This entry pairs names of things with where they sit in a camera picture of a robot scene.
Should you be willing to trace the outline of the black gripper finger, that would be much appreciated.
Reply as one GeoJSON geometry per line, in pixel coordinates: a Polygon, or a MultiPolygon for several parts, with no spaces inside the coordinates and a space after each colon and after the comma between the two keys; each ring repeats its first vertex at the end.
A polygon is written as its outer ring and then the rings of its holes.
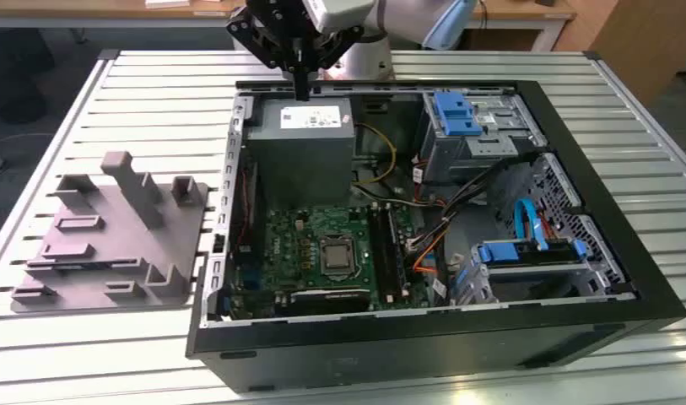
{"type": "Polygon", "coordinates": [[[302,100],[300,46],[288,7],[240,7],[227,22],[227,32],[263,65],[279,68],[292,82],[295,100],[302,100]]]}
{"type": "Polygon", "coordinates": [[[300,99],[310,99],[311,73],[328,69],[363,35],[363,27],[355,25],[334,34],[310,35],[300,40],[300,99]]]}

